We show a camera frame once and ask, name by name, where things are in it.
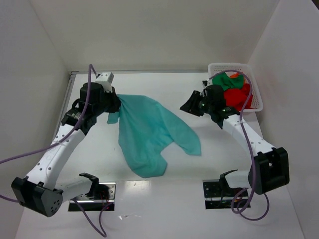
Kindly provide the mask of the teal t shirt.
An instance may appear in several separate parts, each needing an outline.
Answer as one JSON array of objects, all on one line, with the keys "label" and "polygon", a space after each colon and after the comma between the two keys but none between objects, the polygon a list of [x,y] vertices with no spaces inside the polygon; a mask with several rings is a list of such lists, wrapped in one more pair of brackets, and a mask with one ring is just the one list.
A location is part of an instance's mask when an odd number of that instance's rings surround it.
[{"label": "teal t shirt", "polygon": [[158,101],[143,95],[119,95],[121,106],[108,116],[119,124],[118,144],[128,167],[142,178],[163,176],[167,161],[161,152],[176,143],[186,154],[200,156],[195,131]]}]

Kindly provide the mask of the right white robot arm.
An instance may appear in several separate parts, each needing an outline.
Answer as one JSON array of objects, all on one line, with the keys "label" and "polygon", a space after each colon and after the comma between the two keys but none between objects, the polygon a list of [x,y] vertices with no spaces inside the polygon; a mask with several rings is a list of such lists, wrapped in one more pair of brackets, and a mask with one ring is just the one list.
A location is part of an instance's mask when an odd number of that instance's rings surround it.
[{"label": "right white robot arm", "polygon": [[251,157],[248,171],[231,170],[220,175],[219,183],[224,192],[251,188],[254,193],[262,195],[289,184],[287,151],[265,141],[246,123],[238,110],[227,106],[220,85],[207,86],[202,92],[193,91],[180,110],[198,117],[210,115],[212,121],[229,133]]}]

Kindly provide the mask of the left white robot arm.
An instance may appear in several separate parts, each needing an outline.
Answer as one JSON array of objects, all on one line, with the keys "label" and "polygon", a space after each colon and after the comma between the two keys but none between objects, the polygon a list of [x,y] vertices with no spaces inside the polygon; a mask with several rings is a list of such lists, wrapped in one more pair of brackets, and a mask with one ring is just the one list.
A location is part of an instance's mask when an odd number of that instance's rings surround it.
[{"label": "left white robot arm", "polygon": [[11,188],[18,203],[46,217],[53,216],[65,201],[80,195],[94,199],[108,195],[108,187],[89,173],[80,173],[67,184],[57,185],[57,179],[77,145],[84,139],[97,117],[115,113],[121,102],[110,83],[84,84],[80,97],[65,114],[53,148],[45,152],[37,165],[24,178],[16,177]]}]

